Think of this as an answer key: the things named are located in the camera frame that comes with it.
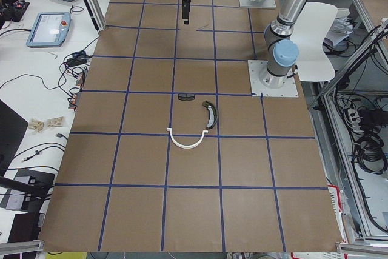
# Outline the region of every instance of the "white cable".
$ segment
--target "white cable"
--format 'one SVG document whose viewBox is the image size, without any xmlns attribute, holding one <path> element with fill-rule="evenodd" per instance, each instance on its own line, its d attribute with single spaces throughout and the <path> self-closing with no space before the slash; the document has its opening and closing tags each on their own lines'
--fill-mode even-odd
<svg viewBox="0 0 388 259">
<path fill-rule="evenodd" d="M 173 259 L 176 259 L 173 255 L 171 255 L 171 253 L 170 252 L 167 252 L 167 253 L 169 253 L 169 255 L 173 258 Z"/>
</svg>

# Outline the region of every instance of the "white table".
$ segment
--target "white table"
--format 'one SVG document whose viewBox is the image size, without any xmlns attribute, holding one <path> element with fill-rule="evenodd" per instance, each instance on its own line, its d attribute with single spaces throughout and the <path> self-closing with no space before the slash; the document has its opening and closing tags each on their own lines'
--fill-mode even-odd
<svg viewBox="0 0 388 259">
<path fill-rule="evenodd" d="M 39 12 L 68 12 L 72 5 L 84 8 L 82 13 L 72 14 L 72 23 L 65 43 L 59 48 L 28 48 L 25 42 L 29 32 L 10 32 L 0 37 L 0 84 L 19 75 L 29 73 L 41 76 L 48 87 L 56 87 L 61 75 L 59 65 L 68 54 L 82 50 L 89 42 L 98 36 L 83 0 L 65 2 L 61 0 L 28 0 L 30 7 L 27 9 L 24 19 L 21 22 L 13 22 L 6 29 L 1 29 L 0 33 L 9 29 L 30 29 Z M 103 14 L 106 13 L 109 0 L 98 0 Z M 86 50 L 88 55 L 92 55 L 96 42 Z M 74 87 L 75 79 L 67 77 L 67 84 L 63 86 L 65 90 Z M 47 129 L 41 133 L 28 130 L 20 145 L 18 152 L 31 146 L 46 142 L 57 142 L 66 144 L 64 138 L 56 137 L 57 133 L 65 136 L 69 135 L 74 119 L 74 111 L 69 110 L 67 95 L 60 89 L 47 90 L 43 87 L 38 78 L 24 76 L 12 81 L 0 89 L 0 99 L 10 106 L 15 112 L 25 120 L 32 118 L 46 120 L 59 116 L 65 117 L 65 126 L 55 129 Z M 12 161 L 9 168 L 29 167 L 29 166 L 52 166 L 59 168 L 62 160 L 62 151 L 59 149 L 47 149 L 41 155 L 26 162 L 21 160 L 30 156 L 35 149 L 21 155 Z M 55 173 L 51 169 L 32 169 L 41 172 Z M 7 178 L 14 178 L 15 170 L 8 170 L 4 175 Z M 6 189 L 0 187 L 0 193 L 5 193 Z M 49 201 L 43 204 L 41 212 L 46 212 Z M 22 212 L 7 211 L 0 209 L 0 243 L 8 242 L 13 218 L 15 214 Z"/>
</svg>

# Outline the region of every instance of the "blue joint cap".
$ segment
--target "blue joint cap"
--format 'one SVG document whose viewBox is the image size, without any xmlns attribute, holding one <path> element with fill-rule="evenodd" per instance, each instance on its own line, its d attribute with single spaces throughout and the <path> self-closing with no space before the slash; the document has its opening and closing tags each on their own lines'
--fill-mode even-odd
<svg viewBox="0 0 388 259">
<path fill-rule="evenodd" d="M 273 49 L 275 61 L 282 67 L 291 67 L 299 57 L 298 46 L 289 39 L 283 39 L 276 43 Z"/>
</svg>

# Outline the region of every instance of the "white curved handle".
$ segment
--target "white curved handle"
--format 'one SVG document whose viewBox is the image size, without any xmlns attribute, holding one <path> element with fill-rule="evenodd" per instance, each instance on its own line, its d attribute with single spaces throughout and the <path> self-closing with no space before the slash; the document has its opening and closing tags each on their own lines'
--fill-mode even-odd
<svg viewBox="0 0 388 259">
<path fill-rule="evenodd" d="M 201 138 L 196 143 L 194 143 L 192 145 L 182 145 L 181 143 L 178 143 L 176 141 L 176 139 L 174 139 L 174 136 L 172 135 L 172 128 L 168 127 L 168 128 L 166 128 L 166 130 L 170 133 L 170 137 L 171 137 L 171 140 L 173 141 L 173 143 L 176 144 L 179 148 L 182 148 L 182 149 L 192 149 L 192 148 L 195 148 L 196 146 L 198 146 L 199 144 L 202 143 L 202 140 L 204 139 L 205 134 L 209 132 L 208 130 L 203 130 Z"/>
</svg>

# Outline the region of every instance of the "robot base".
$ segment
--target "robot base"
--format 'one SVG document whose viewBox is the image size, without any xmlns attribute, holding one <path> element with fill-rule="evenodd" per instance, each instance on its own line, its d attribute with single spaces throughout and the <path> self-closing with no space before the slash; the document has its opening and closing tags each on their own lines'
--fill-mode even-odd
<svg viewBox="0 0 388 259">
<path fill-rule="evenodd" d="M 275 0 L 264 0 L 255 2 L 251 0 L 240 0 L 240 7 L 244 8 L 264 8 L 264 9 L 275 9 Z"/>
<path fill-rule="evenodd" d="M 263 85 L 259 79 L 260 71 L 267 66 L 268 61 L 248 61 L 250 88 L 252 96 L 260 97 L 299 97 L 294 78 L 286 79 L 286 83 L 278 89 L 271 89 Z"/>
</svg>

